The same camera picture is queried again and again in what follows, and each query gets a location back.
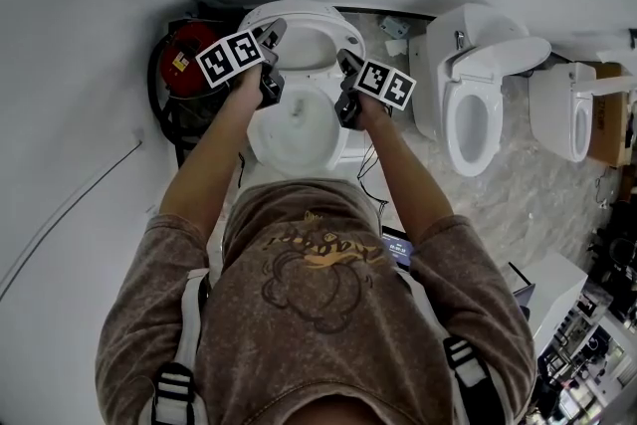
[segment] graphic print on shirt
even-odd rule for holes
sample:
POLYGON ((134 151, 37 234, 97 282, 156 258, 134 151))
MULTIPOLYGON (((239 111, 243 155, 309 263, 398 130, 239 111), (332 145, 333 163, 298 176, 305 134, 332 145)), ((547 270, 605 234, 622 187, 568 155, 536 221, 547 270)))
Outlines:
POLYGON ((261 288, 264 301, 294 312, 325 334, 346 329, 361 303, 363 287, 373 286, 368 272, 360 271, 362 265, 386 262, 380 246, 343 240, 327 230, 302 234, 289 225, 261 248, 277 245, 283 250, 263 267, 269 277, 261 288))

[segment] person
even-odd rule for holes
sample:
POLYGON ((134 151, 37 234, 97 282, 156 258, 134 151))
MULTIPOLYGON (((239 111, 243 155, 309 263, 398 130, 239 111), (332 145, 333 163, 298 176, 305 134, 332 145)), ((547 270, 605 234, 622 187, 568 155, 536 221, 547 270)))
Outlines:
MULTIPOLYGON (((175 356, 188 272, 208 265, 206 242, 262 100, 260 74, 260 66, 244 74, 175 175, 106 318, 96 385, 108 424, 138 422, 157 372, 175 356)), ((488 366, 511 422, 535 381, 525 318, 470 222, 454 216, 381 103, 360 100, 360 126, 414 245, 411 277, 440 326, 488 366)), ((209 423, 457 422, 443 340, 396 272, 378 223, 345 181, 295 179, 240 196, 194 362, 209 423)), ((497 423, 486 417, 491 403, 479 404, 484 422, 497 423)))

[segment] toilet bowl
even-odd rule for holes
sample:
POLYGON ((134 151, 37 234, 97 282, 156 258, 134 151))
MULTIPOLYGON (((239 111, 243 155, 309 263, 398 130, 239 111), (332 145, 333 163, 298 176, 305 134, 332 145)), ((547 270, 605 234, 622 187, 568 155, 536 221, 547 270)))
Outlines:
POLYGON ((277 67, 285 79, 278 105, 255 113, 248 138, 257 159, 287 176, 325 175, 347 153, 349 130, 334 113, 343 73, 336 60, 346 48, 361 59, 358 30, 332 6, 285 0, 251 11, 239 30, 266 27, 284 18, 288 30, 277 46, 277 67))
POLYGON ((436 18, 409 41, 416 126, 458 173, 481 174, 500 149, 503 77, 549 54, 548 41, 488 6, 465 4, 436 18))
POLYGON ((551 152, 581 161, 590 144, 593 96, 635 88, 635 77, 596 80, 595 69, 581 63, 535 71, 529 79, 531 132, 551 152))

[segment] brown t-shirt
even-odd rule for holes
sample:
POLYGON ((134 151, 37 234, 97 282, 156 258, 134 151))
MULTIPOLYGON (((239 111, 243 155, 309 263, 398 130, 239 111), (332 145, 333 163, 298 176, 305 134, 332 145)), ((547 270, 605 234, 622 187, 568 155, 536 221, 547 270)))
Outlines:
MULTIPOLYGON (((370 211, 342 181, 289 181, 240 198, 224 236, 224 271, 202 312, 194 371, 211 424, 282 423, 328 395, 362 400, 386 423, 453 422, 442 343, 370 211)), ((465 218, 441 220, 417 241, 412 277, 442 326, 500 375, 517 415, 535 360, 500 272, 465 218)), ((106 423, 137 422, 150 379, 175 355, 187 273, 207 265, 205 240, 188 222, 149 222, 100 341, 106 423)))

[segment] toilet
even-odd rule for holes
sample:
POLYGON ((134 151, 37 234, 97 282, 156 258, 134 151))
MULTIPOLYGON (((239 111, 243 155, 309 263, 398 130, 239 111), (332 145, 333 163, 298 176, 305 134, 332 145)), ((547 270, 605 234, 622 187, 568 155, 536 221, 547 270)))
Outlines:
POLYGON ((533 136, 558 156, 581 161, 590 144, 593 96, 627 93, 636 88, 636 77, 596 80, 595 69, 582 63, 535 71, 529 79, 533 136))
POLYGON ((409 41, 418 130, 461 175, 485 171, 500 150, 502 80, 541 64, 550 43, 492 7, 465 4, 409 41))
POLYGON ((284 18, 288 30, 276 48, 285 79, 278 105, 258 110, 248 126, 260 163, 290 177, 322 176, 362 148, 348 148, 349 130, 340 127, 334 103, 343 72, 337 52, 346 48, 365 59, 358 30, 332 6, 310 0, 284 0, 251 11, 239 31, 267 27, 284 18))

